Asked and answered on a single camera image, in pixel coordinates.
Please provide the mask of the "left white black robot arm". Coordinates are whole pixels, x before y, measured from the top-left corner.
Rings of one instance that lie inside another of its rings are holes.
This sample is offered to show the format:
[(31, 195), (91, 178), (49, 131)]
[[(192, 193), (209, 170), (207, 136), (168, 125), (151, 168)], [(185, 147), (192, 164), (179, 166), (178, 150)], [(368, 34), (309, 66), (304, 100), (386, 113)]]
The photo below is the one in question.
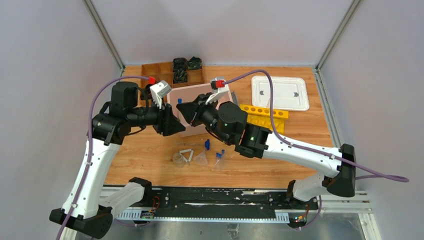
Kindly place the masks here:
[(111, 89), (111, 100), (98, 114), (91, 115), (86, 150), (74, 186), (62, 207), (53, 209), (49, 216), (50, 221), (60, 225), (59, 240), (72, 240), (77, 232), (101, 239), (113, 220), (131, 205), (159, 206), (152, 183), (139, 177), (133, 177), (105, 199), (101, 199), (101, 193), (111, 163), (132, 128), (152, 126), (162, 136), (185, 130), (172, 106), (163, 101), (170, 91), (165, 81), (149, 88), (120, 81)]

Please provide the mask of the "pink plastic bin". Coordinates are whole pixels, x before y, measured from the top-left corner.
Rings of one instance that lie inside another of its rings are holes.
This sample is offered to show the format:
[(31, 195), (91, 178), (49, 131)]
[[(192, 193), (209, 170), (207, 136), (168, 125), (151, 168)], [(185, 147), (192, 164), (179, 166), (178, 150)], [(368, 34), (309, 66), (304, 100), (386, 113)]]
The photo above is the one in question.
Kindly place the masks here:
[(214, 138), (233, 144), (243, 132), (245, 118), (229, 87), (217, 91), (210, 83), (177, 87), (167, 94), (172, 112), (185, 127), (181, 137), (210, 133)]

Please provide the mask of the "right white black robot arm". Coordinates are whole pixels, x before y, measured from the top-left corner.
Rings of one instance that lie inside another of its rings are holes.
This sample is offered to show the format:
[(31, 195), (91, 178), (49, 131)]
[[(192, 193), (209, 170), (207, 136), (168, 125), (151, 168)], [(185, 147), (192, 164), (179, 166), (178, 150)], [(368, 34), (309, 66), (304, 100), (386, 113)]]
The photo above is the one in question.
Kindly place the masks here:
[(355, 195), (355, 149), (322, 147), (283, 137), (266, 127), (247, 122), (248, 114), (238, 105), (226, 101), (207, 104), (210, 93), (194, 101), (178, 103), (176, 108), (192, 127), (203, 125), (208, 133), (234, 146), (235, 152), (247, 158), (283, 160), (316, 170), (302, 180), (292, 180), (285, 195), (286, 204), (298, 209), (310, 199), (324, 194), (351, 198)]

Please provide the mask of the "yellow test tube rack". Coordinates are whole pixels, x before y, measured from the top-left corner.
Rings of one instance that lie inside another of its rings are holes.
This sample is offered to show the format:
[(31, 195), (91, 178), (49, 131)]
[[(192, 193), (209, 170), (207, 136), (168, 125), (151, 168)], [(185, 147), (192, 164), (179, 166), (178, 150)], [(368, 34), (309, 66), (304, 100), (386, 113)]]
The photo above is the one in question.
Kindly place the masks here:
[[(249, 124), (272, 130), (270, 109), (252, 105), (240, 104), (240, 109), (247, 113), (247, 122)], [(285, 133), (285, 121), (289, 118), (289, 112), (280, 109), (272, 111), (274, 125), (279, 134)]]

